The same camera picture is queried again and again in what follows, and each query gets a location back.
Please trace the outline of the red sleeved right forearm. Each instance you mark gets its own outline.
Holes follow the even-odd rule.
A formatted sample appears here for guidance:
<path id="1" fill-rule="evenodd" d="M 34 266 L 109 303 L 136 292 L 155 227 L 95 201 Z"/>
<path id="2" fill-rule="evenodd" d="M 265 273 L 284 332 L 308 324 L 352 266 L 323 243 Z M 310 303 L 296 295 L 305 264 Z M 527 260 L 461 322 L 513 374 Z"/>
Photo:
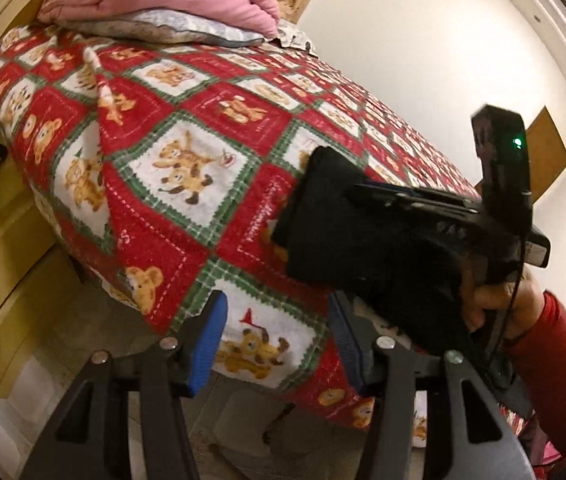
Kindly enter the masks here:
<path id="1" fill-rule="evenodd" d="M 540 427 L 566 456 L 566 309 L 552 292 L 530 330 L 506 346 L 526 385 Z"/>

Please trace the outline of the person's right hand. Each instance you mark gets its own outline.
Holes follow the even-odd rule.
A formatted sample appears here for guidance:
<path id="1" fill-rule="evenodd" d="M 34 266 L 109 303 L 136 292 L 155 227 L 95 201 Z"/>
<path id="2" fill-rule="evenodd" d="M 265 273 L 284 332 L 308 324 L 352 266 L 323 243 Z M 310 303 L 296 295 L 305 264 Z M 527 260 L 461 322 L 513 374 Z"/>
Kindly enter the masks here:
<path id="1" fill-rule="evenodd" d="M 470 261 L 462 264 L 463 320 L 471 332 L 479 330 L 487 320 L 488 312 L 508 313 L 504 322 L 504 339 L 513 340 L 522 336 L 536 324 L 544 310 L 542 289 L 529 269 L 524 265 L 522 277 L 514 283 L 477 285 L 474 268 Z"/>

